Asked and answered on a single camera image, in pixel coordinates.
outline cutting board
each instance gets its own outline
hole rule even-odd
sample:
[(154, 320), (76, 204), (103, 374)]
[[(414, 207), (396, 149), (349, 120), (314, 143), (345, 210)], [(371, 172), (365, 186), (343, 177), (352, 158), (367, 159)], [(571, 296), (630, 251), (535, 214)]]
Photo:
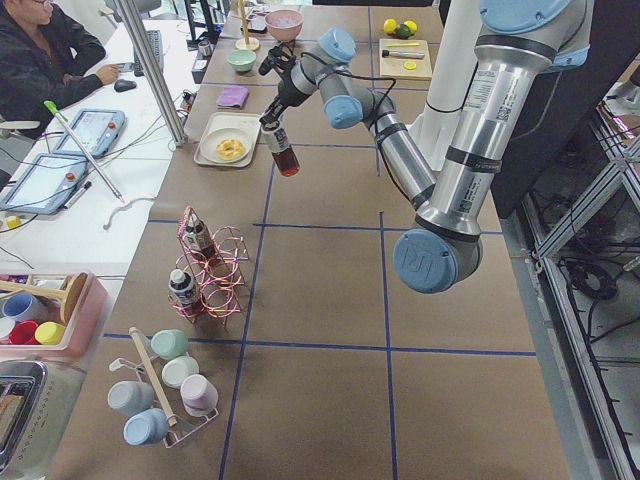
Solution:
[[(421, 52), (425, 55), (422, 60), (394, 57), (382, 58), (382, 50)], [(429, 57), (429, 44), (425, 40), (398, 40), (397, 38), (381, 38), (378, 57), (380, 58), (380, 76), (382, 77), (393, 77), (406, 80), (431, 80), (431, 77), (433, 76), (433, 72), (431, 70), (431, 58)], [(404, 68), (404, 63), (406, 61), (415, 62), (417, 68), (415, 70), (407, 70), (406, 68)]]

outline pink bowl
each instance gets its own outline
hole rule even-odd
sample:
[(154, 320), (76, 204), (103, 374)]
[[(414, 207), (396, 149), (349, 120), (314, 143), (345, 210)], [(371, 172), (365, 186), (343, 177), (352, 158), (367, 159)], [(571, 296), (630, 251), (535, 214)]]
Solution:
[(295, 10), (274, 10), (264, 17), (267, 31), (279, 42), (290, 42), (302, 30), (303, 17)]

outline black shirt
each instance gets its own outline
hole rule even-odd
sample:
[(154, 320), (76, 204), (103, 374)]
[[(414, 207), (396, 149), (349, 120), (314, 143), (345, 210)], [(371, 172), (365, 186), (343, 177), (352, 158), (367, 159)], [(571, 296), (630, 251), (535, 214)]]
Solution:
[[(102, 86), (96, 75), (82, 75), (106, 54), (100, 41), (57, 5), (50, 23), (38, 28), (49, 42), (55, 63), (0, 3), (0, 115), (5, 120), (40, 121), (39, 128), (22, 132), (31, 138), (51, 121), (45, 100), (65, 108)], [(62, 82), (65, 73), (75, 77), (67, 85)]]

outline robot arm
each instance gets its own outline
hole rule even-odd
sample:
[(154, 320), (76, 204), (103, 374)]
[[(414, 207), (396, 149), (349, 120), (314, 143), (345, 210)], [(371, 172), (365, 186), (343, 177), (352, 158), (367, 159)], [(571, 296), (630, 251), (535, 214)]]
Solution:
[[(535, 76), (586, 59), (593, 0), (515, 3), (480, 1), (478, 68), (437, 181), (392, 100), (353, 82), (348, 63), (355, 42), (344, 30), (329, 30), (299, 61), (288, 59), (278, 96), (261, 119), (263, 125), (278, 122), (286, 108), (320, 90), (334, 128), (365, 124), (416, 210), (414, 228), (395, 246), (394, 265), (422, 293), (447, 290), (479, 266), (477, 216)], [(260, 73), (276, 64), (268, 57)]]

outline purple cloth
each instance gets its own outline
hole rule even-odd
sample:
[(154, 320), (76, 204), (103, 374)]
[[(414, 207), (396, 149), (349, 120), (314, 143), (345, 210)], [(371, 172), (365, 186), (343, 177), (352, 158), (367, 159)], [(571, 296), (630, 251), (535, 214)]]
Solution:
[(218, 108), (242, 108), (248, 96), (248, 88), (240, 85), (225, 85), (216, 104)]

